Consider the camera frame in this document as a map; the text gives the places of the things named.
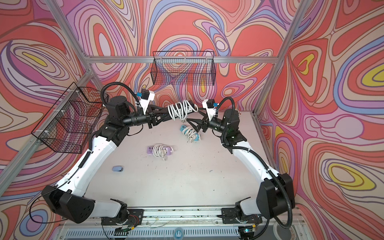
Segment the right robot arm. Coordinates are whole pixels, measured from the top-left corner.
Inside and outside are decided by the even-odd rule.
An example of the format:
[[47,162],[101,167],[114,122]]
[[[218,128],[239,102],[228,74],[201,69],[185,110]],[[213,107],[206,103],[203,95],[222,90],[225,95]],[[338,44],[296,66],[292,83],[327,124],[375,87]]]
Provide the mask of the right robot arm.
[[266,220],[275,219],[282,228],[289,229],[295,207],[293,179],[273,169],[251,147],[240,131],[240,117],[234,99],[226,97],[220,103],[213,99],[204,100],[199,113],[203,116],[201,120],[187,119],[187,122],[197,132],[211,129],[221,133],[221,145],[256,178],[257,196],[236,203],[236,218],[244,222],[249,216],[262,216]]

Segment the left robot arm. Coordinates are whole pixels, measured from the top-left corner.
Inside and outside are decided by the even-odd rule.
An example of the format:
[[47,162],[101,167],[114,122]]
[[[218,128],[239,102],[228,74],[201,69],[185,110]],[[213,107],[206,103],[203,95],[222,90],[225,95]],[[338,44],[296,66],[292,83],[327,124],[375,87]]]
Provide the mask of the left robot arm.
[[77,224],[89,218],[107,219],[115,225],[127,224],[130,212],[126,203],[116,199],[96,201],[86,198],[85,193],[97,170],[129,135],[131,127],[147,124],[151,128],[185,117],[178,106],[151,105],[154,96],[154,92],[146,89],[136,94],[120,82],[102,88],[102,104],[108,111],[104,125],[91,134],[88,150],[69,173],[54,186],[47,185],[42,190],[41,196],[54,214]]

